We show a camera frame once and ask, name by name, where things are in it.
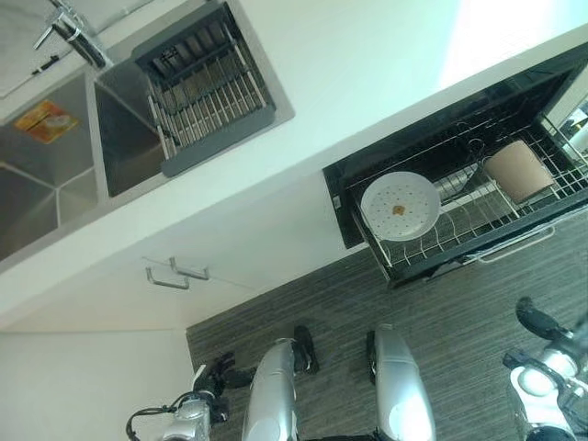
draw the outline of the chrome faucet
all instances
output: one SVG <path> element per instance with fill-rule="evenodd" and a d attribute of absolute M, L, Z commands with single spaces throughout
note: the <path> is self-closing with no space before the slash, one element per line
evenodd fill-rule
<path fill-rule="evenodd" d="M 102 69 L 112 65 L 106 52 L 97 42 L 87 20 L 75 9 L 62 0 L 49 0 L 55 6 L 55 11 L 47 18 L 48 27 L 33 45 L 36 50 L 55 31 L 67 41 L 84 59 L 95 69 Z"/>

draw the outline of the gray carpet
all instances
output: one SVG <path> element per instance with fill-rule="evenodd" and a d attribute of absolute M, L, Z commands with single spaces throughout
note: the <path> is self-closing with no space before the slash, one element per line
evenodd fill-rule
<path fill-rule="evenodd" d="M 376 323 L 390 322 L 421 368 L 438 440 L 515 440 L 502 356 L 514 346 L 534 353 L 544 344 L 516 321 L 514 305 L 522 296 L 564 325 L 588 308 L 588 213 L 500 262 L 392 292 L 369 251 L 362 251 L 190 327 L 187 340 L 195 366 L 234 350 L 238 366 L 247 367 L 274 339 L 306 324 L 322 370 L 297 378 L 302 438 L 356 435 L 376 423 L 365 335 Z M 213 429 L 213 439 L 239 440 L 248 390 L 226 396 L 231 420 Z"/>

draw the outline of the drawer handle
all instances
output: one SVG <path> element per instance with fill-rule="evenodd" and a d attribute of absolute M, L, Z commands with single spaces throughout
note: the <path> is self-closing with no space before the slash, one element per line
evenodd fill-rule
<path fill-rule="evenodd" d="M 162 282 L 161 280 L 155 280 L 153 278 L 153 272 L 150 267 L 145 268 L 145 272 L 147 273 L 147 280 L 149 283 L 157 285 L 158 287 L 166 287 L 166 288 L 175 288 L 175 289 L 189 289 L 190 282 L 187 277 L 184 277 L 184 284 L 176 284 L 176 283 L 169 283 L 169 282 Z"/>
<path fill-rule="evenodd" d="M 175 257 L 169 258 L 169 266 L 172 267 L 172 271 L 174 271 L 179 276 L 191 277 L 197 280 L 210 280 L 208 268 L 204 268 L 204 271 L 202 273 L 199 273 L 198 271 L 189 271 L 187 269 L 178 268 L 175 262 Z"/>
<path fill-rule="evenodd" d="M 545 233 L 545 235 L 537 237 L 535 240 L 533 240 L 531 242 L 527 242 L 523 245 L 516 246 L 516 247 L 513 246 L 513 245 L 516 245 L 517 243 L 521 243 L 522 241 L 524 241 L 526 239 L 529 239 L 533 236 L 537 236 L 542 233 Z M 544 230 L 539 230 L 538 232 L 534 232 L 533 234 L 523 236 L 520 239 L 518 239 L 512 243 L 509 243 L 509 247 L 513 247 L 513 248 L 511 248 L 506 253 L 502 253 L 502 254 L 497 255 L 496 257 L 492 257 L 493 254 L 499 253 L 501 251 L 501 250 L 494 250 L 493 252 L 491 252 L 489 254 L 481 255 L 481 256 L 477 257 L 475 260 L 480 262 L 481 264 L 493 264 L 494 262 L 498 262 L 499 260 L 502 260 L 505 257 L 508 257 L 509 255 L 513 255 L 515 253 L 518 253 L 519 251 L 525 250 L 526 248 L 529 248 L 531 246 L 542 243 L 543 241 L 546 241 L 547 239 L 553 237 L 554 234 L 555 234 L 555 227 L 553 225 L 551 225 Z"/>

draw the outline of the silver robot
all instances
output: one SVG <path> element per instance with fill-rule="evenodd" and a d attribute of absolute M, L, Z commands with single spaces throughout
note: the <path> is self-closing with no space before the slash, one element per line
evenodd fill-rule
<path fill-rule="evenodd" d="M 243 441 L 299 440 L 294 376 L 298 371 L 316 372 L 318 365 L 308 331 L 298 329 L 295 338 L 300 346 L 278 341 L 262 359 L 245 415 Z M 435 441 L 431 406 L 419 369 L 401 336 L 390 325 L 381 324 L 368 334 L 367 356 L 376 384 L 376 432 L 323 439 Z"/>
<path fill-rule="evenodd" d="M 435 441 L 435 423 L 413 356 L 394 329 L 381 324 L 367 336 L 367 357 L 376 385 L 378 427 L 373 434 L 332 436 L 323 440 Z M 174 421 L 162 441 L 209 441 L 210 428 L 227 421 L 225 388 L 251 383 L 251 396 L 243 422 L 243 441 L 299 441 L 294 378 L 315 374 L 319 363 L 309 330 L 297 326 L 293 338 L 277 340 L 254 372 L 234 370 L 233 354 L 197 373 L 193 390 L 170 406 L 144 409 L 132 415 L 127 436 L 139 441 L 132 429 L 136 416 L 173 413 Z"/>
<path fill-rule="evenodd" d="M 518 321 L 549 340 L 537 358 L 519 350 L 506 353 L 511 369 L 509 398 L 522 441 L 576 441 L 588 437 L 588 418 L 577 408 L 588 396 L 588 312 L 573 331 L 537 310 L 530 298 L 516 305 Z"/>

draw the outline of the perforated plate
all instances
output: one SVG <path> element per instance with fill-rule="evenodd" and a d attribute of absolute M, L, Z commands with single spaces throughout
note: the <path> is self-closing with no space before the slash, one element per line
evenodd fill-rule
<path fill-rule="evenodd" d="M 374 234 L 395 242 L 416 239 L 431 230 L 440 209 L 435 186 L 411 172 L 379 177 L 361 198 L 361 210 Z"/>

